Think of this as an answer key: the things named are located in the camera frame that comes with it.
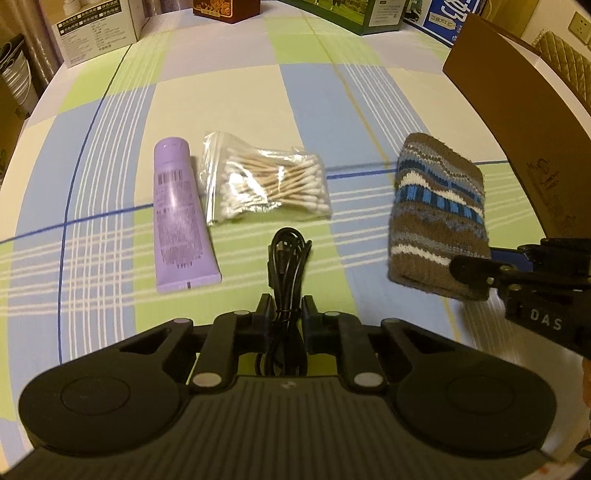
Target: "cotton swab bundle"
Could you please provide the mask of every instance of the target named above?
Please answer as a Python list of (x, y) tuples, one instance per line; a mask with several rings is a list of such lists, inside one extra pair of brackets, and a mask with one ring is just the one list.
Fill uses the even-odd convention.
[(302, 207), (316, 215), (330, 215), (324, 171), (314, 158), (299, 162), (227, 149), (219, 190), (223, 218), (244, 211), (276, 206)]

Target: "wall outlet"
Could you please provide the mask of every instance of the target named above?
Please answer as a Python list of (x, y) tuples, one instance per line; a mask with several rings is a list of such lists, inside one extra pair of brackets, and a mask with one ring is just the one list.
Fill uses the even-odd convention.
[(587, 20), (579, 12), (575, 12), (570, 21), (569, 30), (581, 42), (587, 44), (591, 41), (591, 21)]

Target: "white box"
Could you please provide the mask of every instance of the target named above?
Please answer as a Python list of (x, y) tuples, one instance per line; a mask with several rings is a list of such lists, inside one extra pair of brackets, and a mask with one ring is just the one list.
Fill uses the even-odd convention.
[(41, 0), (68, 67), (139, 40), (142, 0)]

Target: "brown cardboard box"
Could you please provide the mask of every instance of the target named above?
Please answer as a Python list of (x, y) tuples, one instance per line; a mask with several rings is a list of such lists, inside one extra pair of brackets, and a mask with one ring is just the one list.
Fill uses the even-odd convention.
[(26, 112), (19, 106), (3, 80), (0, 80), (0, 112), (0, 179), (4, 179)]
[(236, 23), (261, 13), (261, 0), (193, 0), (193, 14)]
[(590, 238), (586, 102), (536, 50), (476, 15), (464, 23), (443, 71), (505, 151), (546, 236)]

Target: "brown striped cloth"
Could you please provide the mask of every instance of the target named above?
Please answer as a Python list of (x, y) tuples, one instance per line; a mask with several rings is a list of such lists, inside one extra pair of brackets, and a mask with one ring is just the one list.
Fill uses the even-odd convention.
[(459, 300), (481, 300), (449, 273), (456, 255), (490, 258), (482, 173), (429, 135), (406, 139), (398, 157), (388, 278)]

